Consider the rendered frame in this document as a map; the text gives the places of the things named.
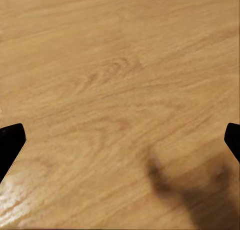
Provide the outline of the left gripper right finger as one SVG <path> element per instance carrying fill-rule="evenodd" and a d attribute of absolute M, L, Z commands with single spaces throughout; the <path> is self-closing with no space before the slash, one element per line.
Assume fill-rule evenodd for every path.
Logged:
<path fill-rule="evenodd" d="M 240 162 L 240 125 L 230 122 L 227 125 L 224 141 Z"/>

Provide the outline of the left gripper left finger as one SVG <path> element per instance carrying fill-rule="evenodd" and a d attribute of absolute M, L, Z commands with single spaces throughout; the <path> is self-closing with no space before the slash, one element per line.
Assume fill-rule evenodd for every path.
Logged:
<path fill-rule="evenodd" d="M 26 142 L 21 123 L 0 128 L 0 183 Z"/>

